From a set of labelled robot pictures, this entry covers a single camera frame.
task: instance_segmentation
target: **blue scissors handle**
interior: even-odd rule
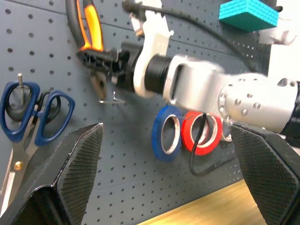
[[[30,88],[31,97],[30,97],[30,102],[28,103],[26,112],[23,116],[21,125],[17,130],[11,130],[8,128],[6,120],[5,120],[5,110],[7,107],[7,102],[10,97],[10,94],[17,86],[19,86],[18,81],[8,82],[6,84],[4,91],[3,91],[3,95],[1,97],[1,101],[0,101],[0,124],[1,124],[1,127],[4,131],[4,133],[14,143],[20,142],[22,140],[24,132],[27,127],[27,124],[29,122],[29,119],[35,113],[34,106],[36,104],[36,101],[38,99],[38,95],[40,92],[40,87],[34,82],[24,82],[23,84],[24,84],[24,86],[27,86]]]
[[[45,129],[45,125],[47,124],[47,118],[50,113],[52,101],[56,98],[65,98],[66,100],[68,100],[69,105],[70,105],[69,112],[67,113],[67,118],[66,118],[65,122],[62,124],[62,126],[59,128],[59,130],[52,137],[44,137],[43,131]],[[66,126],[68,125],[68,123],[71,119],[72,113],[74,111],[74,108],[75,108],[75,101],[70,96],[68,96],[67,94],[65,94],[59,90],[54,90],[54,91],[50,92],[47,102],[45,104],[45,109],[43,111],[40,111],[37,113],[37,116],[41,119],[41,122],[39,124],[38,130],[37,130],[37,136],[35,138],[34,143],[37,146],[42,146],[42,145],[48,144],[49,142],[51,142],[55,138],[57,138],[64,131]]]

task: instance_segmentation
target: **scissors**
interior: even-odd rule
[[[33,154],[39,146],[48,144],[63,132],[70,121],[75,107],[75,101],[59,90],[44,91],[40,98],[38,98],[40,87],[36,83],[23,82],[23,85],[28,88],[30,92],[22,106],[12,108],[9,103],[10,95],[13,90],[19,86],[18,81],[6,84],[0,101],[0,124],[4,133],[13,143],[3,186],[0,190],[0,217],[14,200],[23,180],[27,164]],[[48,99],[44,105],[44,100],[47,95]],[[60,98],[65,98],[69,102],[67,118],[53,136],[45,137],[43,135],[45,125],[51,122],[60,111]],[[56,99],[57,105],[54,112],[52,112],[52,102],[54,99]],[[8,128],[5,119],[5,111],[13,121],[20,123],[17,130]],[[28,147],[25,148],[25,141],[32,129],[32,138]]]

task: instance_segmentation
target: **tape roll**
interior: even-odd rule
[[[179,109],[172,105],[166,105],[162,108],[154,119],[152,129],[152,148],[155,157],[163,162],[172,162],[179,154],[181,147],[180,126],[181,113]],[[174,140],[169,149],[163,147],[163,129],[168,119],[173,119],[175,127]]]
[[[193,140],[192,136],[192,127],[199,117],[203,115],[202,112],[195,112],[195,111],[189,111],[185,118],[189,118],[188,120],[184,120],[182,123],[182,129],[181,129],[181,137],[183,144],[186,146],[186,148],[189,151],[192,151],[193,145],[195,141]],[[211,116],[208,115],[212,118],[213,120],[213,130],[211,137],[208,141],[205,142],[199,142],[196,148],[196,155],[203,156],[206,155],[214,150],[215,147],[219,144],[221,140],[221,135],[222,135],[222,121],[219,117],[217,116]]]
[[[228,135],[225,135],[225,134],[224,134],[223,128],[224,128],[224,120],[222,120],[222,135],[221,135],[221,141],[223,141],[223,142],[232,142],[233,140],[232,140],[232,138],[231,138],[230,132],[229,132]]]

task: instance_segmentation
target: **blue tape roll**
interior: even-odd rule
[[[172,118],[175,124],[175,136],[172,146],[169,149],[164,149],[162,132],[165,122]],[[162,108],[155,117],[152,129],[152,148],[155,157],[163,162],[172,162],[179,154],[181,147],[180,127],[182,115],[175,106],[166,105]]]

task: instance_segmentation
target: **black cable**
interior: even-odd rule
[[[229,41],[227,41],[220,34],[215,32],[214,30],[212,30],[208,26],[204,25],[203,23],[198,22],[195,18],[191,17],[188,14],[185,14],[183,12],[173,11],[173,10],[170,10],[170,9],[165,9],[165,8],[156,8],[156,7],[150,7],[150,6],[143,6],[143,5],[140,5],[140,4],[129,2],[128,0],[125,0],[125,1],[122,2],[122,7],[126,12],[133,13],[133,14],[137,15],[138,17],[142,16],[142,14],[144,13],[145,10],[149,10],[149,11],[161,13],[161,14],[164,14],[164,15],[170,15],[170,16],[173,16],[175,18],[184,20],[184,21],[198,27],[199,29],[207,32],[208,34],[210,34],[214,38],[218,39],[219,41],[221,41],[223,44],[228,46],[234,53],[236,53],[237,56],[241,60],[244,61],[244,63],[246,64],[246,66],[249,68],[249,70],[251,72],[257,72],[256,68],[252,65],[251,61],[249,59],[247,59],[245,56],[243,56],[242,52],[237,47],[235,47],[233,44],[231,44]]]
[[[195,169],[194,169],[194,156],[195,156],[195,153],[196,153],[196,148],[197,148],[198,142],[199,142],[199,140],[202,136],[203,130],[204,130],[206,117],[207,117],[206,113],[204,113],[203,116],[201,117],[199,131],[198,131],[197,137],[195,139],[195,143],[194,143],[193,148],[192,148],[191,156],[189,158],[189,170],[194,176],[204,176],[204,175],[218,169],[219,167],[225,165],[226,163],[232,162],[237,157],[235,155],[235,156],[233,156],[229,159],[220,160],[220,161],[216,162],[215,164],[211,165],[210,167],[208,167],[207,169],[205,169],[203,171],[200,171],[200,172],[195,171]]]

